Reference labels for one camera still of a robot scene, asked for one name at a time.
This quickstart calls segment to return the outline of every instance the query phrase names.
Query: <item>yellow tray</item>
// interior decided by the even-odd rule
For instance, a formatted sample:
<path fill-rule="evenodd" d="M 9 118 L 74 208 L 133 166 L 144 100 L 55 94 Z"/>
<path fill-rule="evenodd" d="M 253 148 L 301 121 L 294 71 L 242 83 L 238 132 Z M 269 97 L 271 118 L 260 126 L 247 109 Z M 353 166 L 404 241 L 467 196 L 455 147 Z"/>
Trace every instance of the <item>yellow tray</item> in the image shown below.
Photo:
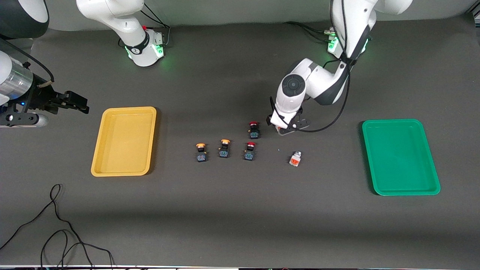
<path fill-rule="evenodd" d="M 150 169 L 155 120 L 153 107 L 106 110 L 96 140 L 93 176 L 146 174 Z"/>

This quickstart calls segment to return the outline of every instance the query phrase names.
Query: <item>black power cord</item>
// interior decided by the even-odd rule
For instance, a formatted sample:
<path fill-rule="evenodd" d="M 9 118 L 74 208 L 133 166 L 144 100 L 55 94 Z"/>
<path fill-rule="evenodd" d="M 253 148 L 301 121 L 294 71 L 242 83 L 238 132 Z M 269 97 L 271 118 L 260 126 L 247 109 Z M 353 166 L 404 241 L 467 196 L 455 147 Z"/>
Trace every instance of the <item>black power cord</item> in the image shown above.
<path fill-rule="evenodd" d="M 50 190 L 50 202 L 45 205 L 45 207 L 43 207 L 43 209 L 32 219 L 30 220 L 29 222 L 25 223 L 25 224 L 22 224 L 20 225 L 20 227 L 18 227 L 18 229 L 13 233 L 13 235 L 0 247 L 0 250 L 2 250 L 16 235 L 17 233 L 20 231 L 20 229 L 22 229 L 24 226 L 34 222 L 35 220 L 37 220 L 42 214 L 43 212 L 45 212 L 45 210 L 53 204 L 54 206 L 54 209 L 55 209 L 55 216 L 57 217 L 58 220 L 62 221 L 62 222 L 65 222 L 68 224 L 70 230 L 66 230 L 66 229 L 62 229 L 62 230 L 58 230 L 56 232 L 54 232 L 49 238 L 48 240 L 45 242 L 45 244 L 43 245 L 43 248 L 42 248 L 42 251 L 40 252 L 40 265 L 41 265 L 41 268 L 40 270 L 42 270 L 42 267 L 43 267 L 43 254 L 45 253 L 45 247 L 47 246 L 47 244 L 49 243 L 49 241 L 58 233 L 64 233 L 65 235 L 65 247 L 63 249 L 63 253 L 62 253 L 62 258 L 59 262 L 59 265 L 61 264 L 63 266 L 64 264 L 64 259 L 65 257 L 67 256 L 67 254 L 72 250 L 72 248 L 76 245 L 82 245 L 82 248 L 85 252 L 85 257 L 87 258 L 88 260 L 88 263 L 90 264 L 90 266 L 93 267 L 93 263 L 92 261 L 90 260 L 90 257 L 88 256 L 88 252 L 86 250 L 86 247 L 85 246 L 89 246 L 89 247 L 93 247 L 95 249 L 98 249 L 98 250 L 102 250 L 102 251 L 106 251 L 108 253 L 108 256 L 109 256 L 109 259 L 110 259 L 110 266 L 113 268 L 113 265 L 115 264 L 115 261 L 113 259 L 113 256 L 112 256 L 112 253 L 107 250 L 107 249 L 104 249 L 104 248 L 100 248 L 98 246 L 95 246 L 95 245 L 92 245 L 92 244 L 88 244 L 88 243 L 85 243 L 81 240 L 80 236 L 78 235 L 77 231 L 73 228 L 72 226 L 72 223 L 70 221 L 67 221 L 67 220 L 64 220 L 60 217 L 59 215 L 59 212 L 58 212 L 58 208 L 57 208 L 57 202 L 56 202 L 56 199 L 57 197 L 59 196 L 60 194 L 60 190 L 61 190 L 61 185 L 60 184 L 55 184 L 52 189 Z M 75 235 L 75 237 L 77 238 L 78 242 L 73 244 L 69 249 L 68 251 L 66 251 L 67 249 L 67 246 L 68 246 L 68 235 L 67 233 L 70 233 L 70 231 Z"/>
<path fill-rule="evenodd" d="M 143 15 L 147 16 L 150 20 L 152 20 L 152 21 L 154 21 L 154 22 L 156 22 L 156 23 L 158 23 L 158 24 L 161 24 L 163 27 L 168 28 L 167 41 L 165 42 L 165 45 L 168 45 L 168 43 L 170 42 L 170 31 L 171 31 L 171 27 L 170 27 L 169 25 L 167 25 L 167 24 L 164 24 L 164 23 L 162 22 L 162 20 L 160 20 L 160 18 L 155 14 L 155 12 L 152 11 L 152 9 L 150 9 L 150 7 L 148 7 L 148 5 L 147 5 L 146 3 L 145 3 L 144 5 L 145 5 L 145 7 L 153 14 L 153 16 L 154 16 L 155 18 L 157 18 L 157 19 L 155 20 L 154 18 L 152 18 L 152 17 L 150 17 L 148 14 L 146 14 L 144 11 L 141 11 Z"/>
<path fill-rule="evenodd" d="M 152 18 L 150 15 L 148 15 L 147 13 L 145 13 L 143 10 L 141 10 L 140 12 L 145 15 L 147 18 L 149 18 L 150 20 L 158 23 L 158 24 L 161 24 L 164 28 L 168 28 L 168 33 L 167 33 L 167 41 L 165 42 L 165 45 L 168 45 L 168 42 L 170 41 L 170 29 L 171 27 L 165 23 L 162 22 L 162 20 L 160 20 L 160 18 L 150 9 L 150 7 L 148 7 L 148 5 L 146 3 L 144 3 L 144 6 L 153 14 L 153 16 L 156 18 Z M 120 44 L 121 42 L 121 38 L 119 38 L 118 42 L 117 42 L 117 45 L 119 47 L 124 47 L 125 44 Z"/>
<path fill-rule="evenodd" d="M 330 0 L 330 22 L 332 23 L 333 25 L 333 28 L 335 30 L 336 33 L 337 30 L 335 29 L 335 26 L 333 24 L 333 18 L 332 18 L 332 7 L 333 7 L 333 0 Z M 345 105 L 347 104 L 347 98 L 348 98 L 348 92 L 350 90 L 350 70 L 351 70 L 351 67 L 350 67 L 350 64 L 349 64 L 349 61 L 348 61 L 348 58 L 347 58 L 347 53 L 346 53 L 346 49 L 347 49 L 347 23 L 346 23 L 346 20 L 345 20 L 345 6 L 344 6 L 344 0 L 342 0 L 342 15 L 343 15 L 343 27 L 345 29 L 345 46 L 343 46 L 343 43 L 340 39 L 338 39 L 338 42 L 343 50 L 343 55 L 345 56 L 345 68 L 347 69 L 347 89 L 345 90 L 345 99 L 343 100 L 343 104 L 342 104 L 342 107 L 340 108 L 340 111 L 338 112 L 337 116 L 333 119 L 333 121 L 331 121 L 328 125 L 322 127 L 322 128 L 319 128 L 319 129 L 315 129 L 315 130 L 304 130 L 304 129 L 299 129 L 299 128 L 295 128 L 291 125 L 289 125 L 287 122 L 285 122 L 285 120 L 283 120 L 283 118 L 280 117 L 280 114 L 278 113 L 276 107 L 275 107 L 275 103 L 273 102 L 273 97 L 270 97 L 270 106 L 272 106 L 272 109 L 277 113 L 277 115 L 279 116 L 279 118 L 282 120 L 282 122 L 287 125 L 290 129 L 293 129 L 295 131 L 300 131 L 300 132 L 305 132 L 305 133 L 314 133 L 314 132 L 319 132 L 319 131 L 322 131 L 322 130 L 325 130 L 327 128 L 329 128 L 330 126 L 332 126 L 333 124 L 335 124 L 335 122 L 340 118 L 340 116 L 342 115 L 343 113 L 343 110 L 345 108 Z M 325 67 L 328 63 L 331 63 L 331 62 L 336 62 L 336 61 L 340 61 L 340 59 L 335 59 L 335 60 L 331 60 L 331 61 L 327 61 L 323 67 Z"/>
<path fill-rule="evenodd" d="M 285 23 L 288 24 L 288 25 L 298 25 L 298 26 L 300 26 L 308 35 L 310 35 L 311 37 L 315 38 L 316 40 L 318 40 L 320 42 L 325 42 L 325 43 L 329 42 L 329 40 L 321 39 L 321 38 L 317 37 L 316 35 L 314 35 L 314 33 L 323 34 L 324 33 L 323 31 L 314 29 L 314 28 L 312 28 L 312 27 L 310 27 L 306 24 L 302 24 L 302 23 L 299 23 L 299 22 L 289 21 L 289 22 L 285 22 Z"/>
<path fill-rule="evenodd" d="M 38 61 L 37 59 L 35 59 L 35 57 L 31 56 L 30 54 L 24 52 L 23 50 L 21 50 L 20 48 L 18 48 L 17 46 L 15 46 L 14 44 L 8 42 L 7 40 L 3 39 L 3 38 L 0 38 L 5 44 L 7 44 L 8 46 L 12 47 L 13 49 L 15 49 L 17 52 L 25 55 L 26 57 L 28 57 L 29 59 L 33 60 L 33 62 L 37 63 L 40 67 L 42 67 L 47 73 L 48 75 L 50 76 L 50 81 L 53 83 L 55 80 L 53 78 L 53 74 L 52 72 L 50 72 L 50 70 L 44 65 L 42 64 L 40 61 Z"/>
<path fill-rule="evenodd" d="M 63 258 L 65 257 L 65 250 L 67 250 L 67 246 L 68 246 L 68 235 L 67 233 L 69 233 L 70 231 L 68 230 L 65 230 L 65 229 L 62 229 L 62 230 L 58 230 L 56 232 L 54 232 L 48 239 L 47 241 L 45 242 L 45 244 L 43 244 L 43 247 L 42 247 L 42 251 L 40 252 L 40 270 L 43 269 L 43 255 L 45 253 L 45 248 L 47 247 L 47 244 L 50 242 L 50 240 L 57 234 L 57 233 L 63 233 L 65 235 L 65 247 L 63 248 L 63 252 L 62 252 L 62 259 L 61 259 L 61 268 L 63 269 Z"/>

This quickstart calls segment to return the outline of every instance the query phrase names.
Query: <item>gray table surface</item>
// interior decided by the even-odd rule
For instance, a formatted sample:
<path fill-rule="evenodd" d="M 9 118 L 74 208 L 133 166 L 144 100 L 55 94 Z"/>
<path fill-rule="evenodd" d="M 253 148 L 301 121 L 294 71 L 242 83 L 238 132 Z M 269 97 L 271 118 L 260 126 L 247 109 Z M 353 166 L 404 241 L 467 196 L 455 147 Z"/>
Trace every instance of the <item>gray table surface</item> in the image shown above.
<path fill-rule="evenodd" d="M 379 22 L 372 36 L 339 121 L 321 133 L 281 137 L 264 119 L 285 70 L 304 57 L 331 59 L 296 26 L 176 27 L 166 57 L 147 68 L 127 58 L 113 31 L 47 33 L 33 55 L 55 74 L 57 91 L 88 98 L 90 114 L 62 110 L 44 128 L 0 130 L 0 241 L 62 183 L 63 218 L 121 265 L 479 269 L 473 19 Z M 340 105 L 309 101 L 304 115 L 321 127 Z M 161 112 L 152 172 L 93 177 L 102 112 L 134 106 Z M 423 123 L 438 195 L 372 192 L 359 123 L 385 118 Z M 254 162 L 241 159 L 250 121 L 262 122 Z M 229 159 L 215 157 L 222 138 L 232 140 Z M 206 163 L 195 161 L 199 142 L 209 146 Z M 287 164 L 295 150 L 303 152 L 298 168 Z M 0 264 L 39 264 L 43 243 L 59 228 L 66 227 L 48 210 L 0 252 Z M 58 262 L 62 245 L 54 238 L 47 263 Z M 108 264 L 103 252 L 90 256 Z M 87 262 L 77 250 L 70 263 Z"/>

